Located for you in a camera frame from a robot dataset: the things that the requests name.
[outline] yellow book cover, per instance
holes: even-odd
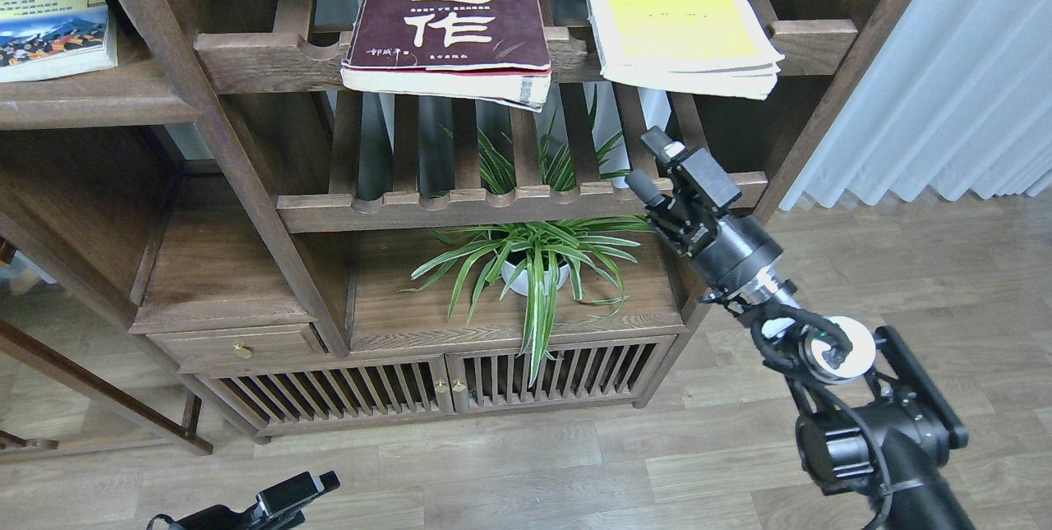
[[[603,66],[704,73],[783,58],[747,0],[588,0]]]

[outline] book cover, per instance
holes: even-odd
[[[588,0],[607,65],[677,73],[763,68],[783,58],[747,0]]]
[[[0,81],[113,68],[109,25],[104,0],[0,0]]]
[[[363,0],[350,69],[547,73],[538,0]]]

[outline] dark red book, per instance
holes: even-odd
[[[363,0],[347,88],[497,100],[538,110],[551,59],[538,0]]]

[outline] wooden cabinet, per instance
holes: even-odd
[[[136,28],[118,68],[0,84],[14,102],[0,106],[0,129],[36,129],[0,138],[0,237],[246,432],[642,407],[700,327],[704,286],[654,239],[626,268],[631,298],[615,315],[564,291],[532,389],[515,356],[521,301],[487,301],[469,325],[445,320],[443,284],[399,291],[440,248],[424,227],[640,212],[588,152],[582,83],[601,78],[587,22],[555,20],[544,2],[579,185],[542,185],[532,115],[504,110],[519,186],[493,196],[470,100],[440,103],[454,118],[449,190],[421,186],[433,121],[416,97],[394,97],[390,156],[367,156],[363,96],[339,78],[350,28],[315,25],[315,0],[118,1]],[[669,93],[669,130],[710,148],[744,190],[740,211],[766,220],[910,0],[749,1],[786,55],[777,87],[766,102]],[[326,89],[338,89],[335,107]],[[668,188],[638,140],[640,93],[613,93],[629,163]],[[149,128],[162,122],[194,123],[215,163],[173,155]],[[389,171],[383,190],[361,180],[366,163]]]

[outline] cabinet door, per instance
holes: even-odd
[[[458,413],[628,401],[653,378],[675,335],[549,346],[537,382],[514,350],[446,355]]]
[[[260,435],[452,414],[441,355],[349,362],[338,367],[206,381]]]

